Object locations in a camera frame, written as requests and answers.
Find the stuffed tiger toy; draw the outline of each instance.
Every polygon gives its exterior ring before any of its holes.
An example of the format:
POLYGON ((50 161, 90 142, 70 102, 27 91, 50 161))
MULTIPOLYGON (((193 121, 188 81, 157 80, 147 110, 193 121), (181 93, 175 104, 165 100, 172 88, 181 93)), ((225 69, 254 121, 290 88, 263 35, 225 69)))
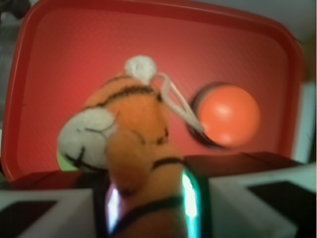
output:
POLYGON ((185 238, 183 156, 168 140, 168 108, 149 57, 126 62, 66 122, 58 151, 87 172, 107 170, 120 195, 115 238, 185 238))

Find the white pom-pom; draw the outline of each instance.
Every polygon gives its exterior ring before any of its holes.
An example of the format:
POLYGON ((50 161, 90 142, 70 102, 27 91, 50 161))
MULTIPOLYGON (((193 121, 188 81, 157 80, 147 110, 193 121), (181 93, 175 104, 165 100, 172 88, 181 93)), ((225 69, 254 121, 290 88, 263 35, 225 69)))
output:
POLYGON ((148 56, 135 56, 125 63, 125 72, 129 76, 149 84, 157 72, 157 66, 148 56))

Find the red plastic tray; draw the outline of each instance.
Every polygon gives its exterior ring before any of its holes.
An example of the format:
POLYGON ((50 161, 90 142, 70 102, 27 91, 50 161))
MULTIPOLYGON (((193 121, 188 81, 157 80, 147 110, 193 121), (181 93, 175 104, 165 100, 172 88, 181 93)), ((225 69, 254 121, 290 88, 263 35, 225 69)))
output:
MULTIPOLYGON (((303 62, 282 25, 188 1, 41 0, 23 21, 12 65, 1 154, 8 179, 58 170, 62 125, 140 54, 151 56, 188 100, 211 82, 249 91, 262 121, 238 151, 290 156, 303 62)), ((186 155, 236 152, 201 145, 175 116, 170 134, 186 155)))

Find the tiger head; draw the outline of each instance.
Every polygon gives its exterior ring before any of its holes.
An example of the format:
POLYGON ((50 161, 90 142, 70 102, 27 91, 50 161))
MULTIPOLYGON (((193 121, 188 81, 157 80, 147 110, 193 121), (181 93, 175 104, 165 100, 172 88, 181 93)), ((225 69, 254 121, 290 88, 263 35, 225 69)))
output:
POLYGON ((163 144, 168 138, 168 109, 151 83, 156 65, 144 56, 126 62, 125 72, 95 91, 83 109, 59 133, 59 153, 81 170, 107 169, 105 148, 117 131, 129 130, 141 140, 163 144))

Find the white string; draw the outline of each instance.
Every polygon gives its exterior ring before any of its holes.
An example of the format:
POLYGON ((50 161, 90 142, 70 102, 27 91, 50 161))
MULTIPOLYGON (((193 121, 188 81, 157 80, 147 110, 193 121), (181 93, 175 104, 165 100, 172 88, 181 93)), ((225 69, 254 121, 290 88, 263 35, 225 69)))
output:
POLYGON ((175 84, 170 81, 170 78, 165 73, 158 73, 158 76, 161 76, 164 78, 164 83, 162 85, 161 89, 161 96, 163 101, 176 113, 178 114, 184 121, 186 121, 189 125, 191 125, 197 132, 204 132, 204 127, 201 125, 201 123, 196 118, 196 115, 194 114, 191 107, 188 105, 185 98, 182 96, 182 94, 178 91, 175 84), (168 93, 169 90, 172 90, 172 92, 177 96, 179 101, 181 102, 183 109, 179 107, 177 104, 175 104, 169 97, 168 93))

